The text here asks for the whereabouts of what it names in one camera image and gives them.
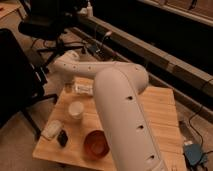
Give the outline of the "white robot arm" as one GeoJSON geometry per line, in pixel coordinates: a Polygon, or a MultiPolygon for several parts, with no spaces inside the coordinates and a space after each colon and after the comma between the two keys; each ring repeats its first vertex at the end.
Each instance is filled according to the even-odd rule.
{"type": "Polygon", "coordinates": [[[93,99],[117,171],[168,171],[139,99],[149,83],[143,66],[80,62],[66,55],[54,66],[66,75],[93,80],[93,99]]]}

